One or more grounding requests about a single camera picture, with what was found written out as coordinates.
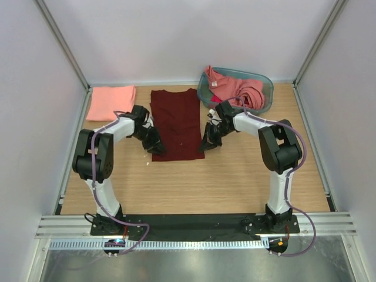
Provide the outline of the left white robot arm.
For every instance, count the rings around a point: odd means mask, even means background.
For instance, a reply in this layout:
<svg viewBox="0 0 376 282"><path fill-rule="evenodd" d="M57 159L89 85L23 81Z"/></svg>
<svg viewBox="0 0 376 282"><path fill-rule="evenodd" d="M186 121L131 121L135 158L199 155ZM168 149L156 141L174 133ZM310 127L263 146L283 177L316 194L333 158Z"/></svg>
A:
<svg viewBox="0 0 376 282"><path fill-rule="evenodd" d="M96 202L96 215L91 221L90 231L93 235L117 235L126 227L110 179L115 143L133 137L141 141L148 153L162 155L166 152L146 108L135 105L130 112L116 110L114 114L115 120L111 123L79 132L73 156L72 169L88 185Z"/></svg>

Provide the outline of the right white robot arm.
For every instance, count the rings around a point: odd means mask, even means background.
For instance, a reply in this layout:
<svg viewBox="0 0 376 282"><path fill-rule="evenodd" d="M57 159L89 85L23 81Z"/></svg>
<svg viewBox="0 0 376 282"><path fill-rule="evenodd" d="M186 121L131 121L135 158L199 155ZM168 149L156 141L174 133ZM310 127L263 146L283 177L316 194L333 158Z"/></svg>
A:
<svg viewBox="0 0 376 282"><path fill-rule="evenodd" d="M232 132L245 132L259 140L261 158L270 171L270 195L266 203L264 224L279 232L292 221L290 203L292 177L304 159L298 135L288 120L262 119L247 110L233 108L228 101L209 110L199 150L205 152L222 145L222 138Z"/></svg>

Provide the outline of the dark red t shirt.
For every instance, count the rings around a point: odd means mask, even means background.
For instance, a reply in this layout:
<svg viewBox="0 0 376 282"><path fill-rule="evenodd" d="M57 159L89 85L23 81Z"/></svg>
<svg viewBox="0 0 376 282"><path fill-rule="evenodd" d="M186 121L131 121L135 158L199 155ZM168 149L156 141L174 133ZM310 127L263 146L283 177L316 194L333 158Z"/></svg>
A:
<svg viewBox="0 0 376 282"><path fill-rule="evenodd" d="M204 152L199 150L202 136L197 90L153 90L150 98L154 125L166 149L162 155L153 154L152 160L169 162L204 159Z"/></svg>

